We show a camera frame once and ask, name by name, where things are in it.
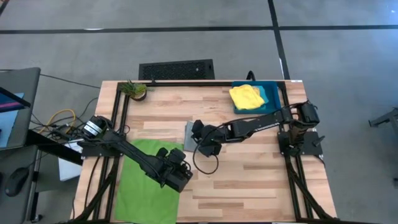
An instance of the green cloth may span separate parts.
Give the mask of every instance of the green cloth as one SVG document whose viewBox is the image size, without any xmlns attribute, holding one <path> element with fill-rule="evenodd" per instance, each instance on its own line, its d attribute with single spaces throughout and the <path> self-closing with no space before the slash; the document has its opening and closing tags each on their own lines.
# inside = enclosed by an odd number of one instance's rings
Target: green cloth
<svg viewBox="0 0 398 224">
<path fill-rule="evenodd" d="M 183 149 L 183 144 L 151 139 L 131 143 L 148 155 L 156 155 L 164 147 L 168 151 Z M 139 168 L 139 165 L 124 157 L 119 190 L 117 192 L 115 219 L 141 224 L 176 223 L 180 194 L 169 186 L 160 188 Z"/>
</svg>

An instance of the butcher block tabletop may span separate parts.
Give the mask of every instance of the butcher block tabletop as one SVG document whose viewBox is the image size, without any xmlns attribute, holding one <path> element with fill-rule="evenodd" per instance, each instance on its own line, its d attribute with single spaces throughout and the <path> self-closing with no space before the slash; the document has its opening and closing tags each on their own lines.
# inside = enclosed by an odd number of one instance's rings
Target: butcher block tabletop
<svg viewBox="0 0 398 224">
<path fill-rule="evenodd" d="M 225 82 L 225 80 L 205 80 Z M 114 96 L 119 81 L 104 81 L 99 93 L 95 114 L 111 118 Z M 301 81 L 284 81 L 289 103 L 307 100 Z M 129 100 L 126 125 L 130 127 L 127 140 L 159 139 L 184 142 L 187 121 L 200 119 L 204 124 L 219 125 L 226 121 L 245 117 L 234 114 L 228 86 L 162 86 L 148 91 L 144 101 Z M 124 95 L 120 97 L 117 121 L 120 122 Z M 218 156 L 220 166 L 211 175 L 205 175 L 192 165 L 193 177 L 180 194 L 178 222 L 271 222 L 294 221 L 284 157 L 277 142 L 278 127 L 253 134 L 242 143 L 224 144 Z M 192 163 L 192 153 L 185 152 L 186 161 Z M 114 194 L 116 204 L 119 177 L 123 165 L 119 163 L 118 181 Z M 75 212 L 78 216 L 84 207 L 86 191 L 96 157 L 84 160 L 75 196 Z M 195 160 L 205 171 L 214 169 L 214 157 L 200 153 Z M 307 186 L 324 210 L 335 217 L 325 167 L 314 156 L 302 156 Z M 100 179 L 102 158 L 95 168 L 88 201 L 96 193 Z M 303 197 L 297 188 L 301 214 L 305 217 Z M 99 218 L 105 214 L 108 191 L 105 192 Z"/>
</svg>

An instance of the small plant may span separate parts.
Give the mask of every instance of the small plant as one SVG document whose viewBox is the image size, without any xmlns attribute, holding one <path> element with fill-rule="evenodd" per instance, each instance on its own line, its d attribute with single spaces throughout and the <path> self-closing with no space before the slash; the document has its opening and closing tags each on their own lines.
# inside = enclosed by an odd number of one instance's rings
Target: small plant
<svg viewBox="0 0 398 224">
<path fill-rule="evenodd" d="M 141 101 L 146 97 L 147 86 L 142 83 L 133 83 L 128 80 L 120 86 L 120 90 L 133 100 Z"/>
</svg>

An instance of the yellow cloth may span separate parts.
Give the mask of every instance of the yellow cloth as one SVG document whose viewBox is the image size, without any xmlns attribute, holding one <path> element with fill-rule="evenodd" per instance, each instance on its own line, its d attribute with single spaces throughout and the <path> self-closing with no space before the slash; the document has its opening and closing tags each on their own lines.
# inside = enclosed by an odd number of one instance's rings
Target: yellow cloth
<svg viewBox="0 0 398 224">
<path fill-rule="evenodd" d="M 253 88 L 251 85 L 236 86 L 229 90 L 229 94 L 234 101 L 237 109 L 252 110 L 259 108 L 265 103 L 264 99 L 260 96 L 258 88 Z"/>
</svg>

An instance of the blue container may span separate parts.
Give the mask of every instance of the blue container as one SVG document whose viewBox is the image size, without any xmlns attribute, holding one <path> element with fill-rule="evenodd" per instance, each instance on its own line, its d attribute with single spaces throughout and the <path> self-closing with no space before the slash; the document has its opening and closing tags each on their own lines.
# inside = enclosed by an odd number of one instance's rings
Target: blue container
<svg viewBox="0 0 398 224">
<path fill-rule="evenodd" d="M 236 114 L 269 114 L 274 111 L 279 110 L 280 101 L 278 94 L 278 86 L 276 82 L 273 81 L 239 81 L 232 82 L 232 87 L 241 86 L 244 84 L 248 84 L 251 86 L 261 86 L 264 89 L 264 92 L 260 90 L 260 96 L 264 98 L 264 95 L 268 98 L 268 103 L 263 104 L 261 107 L 253 109 L 253 110 L 238 110 L 234 105 L 234 112 Z"/>
</svg>

